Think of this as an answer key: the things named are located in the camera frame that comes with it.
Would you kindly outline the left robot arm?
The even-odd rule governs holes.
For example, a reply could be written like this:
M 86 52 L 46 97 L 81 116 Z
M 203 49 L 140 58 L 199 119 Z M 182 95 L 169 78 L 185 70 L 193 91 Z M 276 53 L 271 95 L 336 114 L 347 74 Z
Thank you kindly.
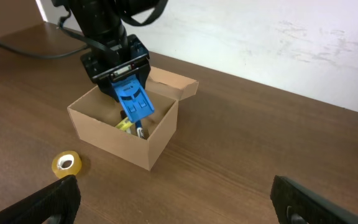
M 119 101 L 113 85 L 135 75 L 142 87 L 150 73 L 149 51 L 139 38 L 127 35 L 123 23 L 147 26 L 163 13 L 167 0 L 52 0 L 68 12 L 58 28 L 84 42 L 91 51 L 80 60 L 101 92 Z

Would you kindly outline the blue tape dispenser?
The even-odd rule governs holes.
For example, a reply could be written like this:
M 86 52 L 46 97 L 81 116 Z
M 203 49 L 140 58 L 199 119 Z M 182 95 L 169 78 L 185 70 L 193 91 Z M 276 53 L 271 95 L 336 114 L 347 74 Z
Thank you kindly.
M 112 87 L 130 122 L 136 123 L 154 113 L 154 106 L 135 75 L 113 83 Z

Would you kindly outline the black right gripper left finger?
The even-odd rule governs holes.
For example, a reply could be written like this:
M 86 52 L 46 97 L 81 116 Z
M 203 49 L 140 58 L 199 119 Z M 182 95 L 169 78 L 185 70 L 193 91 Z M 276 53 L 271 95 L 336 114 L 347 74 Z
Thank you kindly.
M 0 211 L 0 223 L 73 224 L 81 203 L 75 175 L 67 175 Z

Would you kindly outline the yellow highlighter pen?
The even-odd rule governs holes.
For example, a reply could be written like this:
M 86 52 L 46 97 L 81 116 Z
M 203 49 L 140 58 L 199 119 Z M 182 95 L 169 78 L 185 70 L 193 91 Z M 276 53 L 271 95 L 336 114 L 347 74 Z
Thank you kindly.
M 120 121 L 117 125 L 115 125 L 115 128 L 121 130 L 121 131 L 127 131 L 131 128 L 131 126 L 134 123 L 132 123 L 129 119 L 125 118 L 122 121 Z

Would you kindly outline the cardboard box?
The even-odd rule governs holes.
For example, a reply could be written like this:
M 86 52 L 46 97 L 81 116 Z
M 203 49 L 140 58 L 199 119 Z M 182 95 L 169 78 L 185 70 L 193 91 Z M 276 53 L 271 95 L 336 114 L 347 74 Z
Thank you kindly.
M 68 107 L 78 137 L 102 150 L 150 170 L 177 129 L 178 103 L 196 94 L 198 81 L 156 67 L 146 82 L 155 111 L 142 120 L 145 139 L 116 128 L 122 107 L 92 88 Z

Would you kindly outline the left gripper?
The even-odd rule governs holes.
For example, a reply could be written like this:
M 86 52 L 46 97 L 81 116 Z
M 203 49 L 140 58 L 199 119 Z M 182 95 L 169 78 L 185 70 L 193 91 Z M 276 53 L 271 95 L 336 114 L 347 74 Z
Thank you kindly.
M 100 91 L 119 102 L 112 85 L 135 75 L 145 89 L 151 71 L 149 51 L 135 34 L 127 37 L 127 48 L 121 45 L 111 48 L 112 53 L 95 54 L 88 52 L 80 57 L 89 79 L 97 83 Z

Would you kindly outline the yellow clear tape roll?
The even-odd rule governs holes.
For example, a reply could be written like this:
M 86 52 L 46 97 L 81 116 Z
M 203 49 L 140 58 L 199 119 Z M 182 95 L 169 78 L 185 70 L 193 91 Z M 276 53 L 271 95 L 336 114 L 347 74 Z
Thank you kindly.
M 52 171 L 59 179 L 67 175 L 77 175 L 82 168 L 82 161 L 75 151 L 59 153 L 52 161 Z

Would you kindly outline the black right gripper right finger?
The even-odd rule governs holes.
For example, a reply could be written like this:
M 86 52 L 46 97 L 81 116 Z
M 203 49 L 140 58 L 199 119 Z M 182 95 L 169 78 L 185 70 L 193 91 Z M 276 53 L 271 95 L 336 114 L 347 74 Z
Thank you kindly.
M 280 224 L 358 224 L 358 215 L 285 176 L 274 177 L 270 199 Z

